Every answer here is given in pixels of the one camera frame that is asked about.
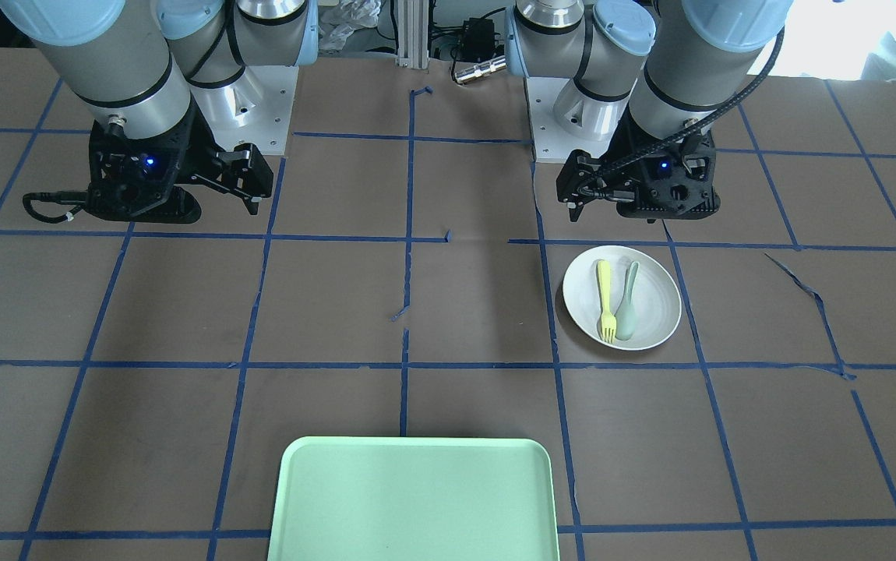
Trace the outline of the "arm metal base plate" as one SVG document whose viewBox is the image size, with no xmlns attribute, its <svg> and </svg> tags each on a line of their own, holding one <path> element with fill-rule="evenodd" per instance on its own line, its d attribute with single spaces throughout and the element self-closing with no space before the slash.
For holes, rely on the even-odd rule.
<svg viewBox="0 0 896 561">
<path fill-rule="evenodd" d="M 284 156 L 298 77 L 296 67 L 248 67 L 233 84 L 191 90 L 219 146 L 253 143 L 263 156 Z"/>
<path fill-rule="evenodd" d="M 529 77 L 525 80 L 527 118 L 532 131 L 534 160 L 542 164 L 563 164 L 577 148 L 577 139 L 559 123 L 554 106 L 569 79 Z"/>
</svg>

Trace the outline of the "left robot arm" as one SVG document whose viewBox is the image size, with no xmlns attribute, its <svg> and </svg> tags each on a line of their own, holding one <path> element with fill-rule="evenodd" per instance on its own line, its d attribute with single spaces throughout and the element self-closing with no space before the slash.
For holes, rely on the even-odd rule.
<svg viewBox="0 0 896 561">
<path fill-rule="evenodd" d="M 507 68 L 565 79 L 555 119 L 607 150 L 570 151 L 556 198 L 577 221 L 590 203 L 626 219 L 700 220 L 720 209 L 713 124 L 767 77 L 790 1 L 516 1 Z"/>
</svg>

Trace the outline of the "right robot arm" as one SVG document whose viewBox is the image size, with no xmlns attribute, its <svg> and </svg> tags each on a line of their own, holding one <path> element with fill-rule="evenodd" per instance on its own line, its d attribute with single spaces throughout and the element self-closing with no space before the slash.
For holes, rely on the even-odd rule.
<svg viewBox="0 0 896 561">
<path fill-rule="evenodd" d="M 270 120 L 254 68 L 319 54 L 316 1 L 0 1 L 93 117 L 90 180 L 29 192 L 28 216 L 60 224 L 192 224 L 202 185 L 255 216 L 276 185 L 252 123 Z"/>
</svg>

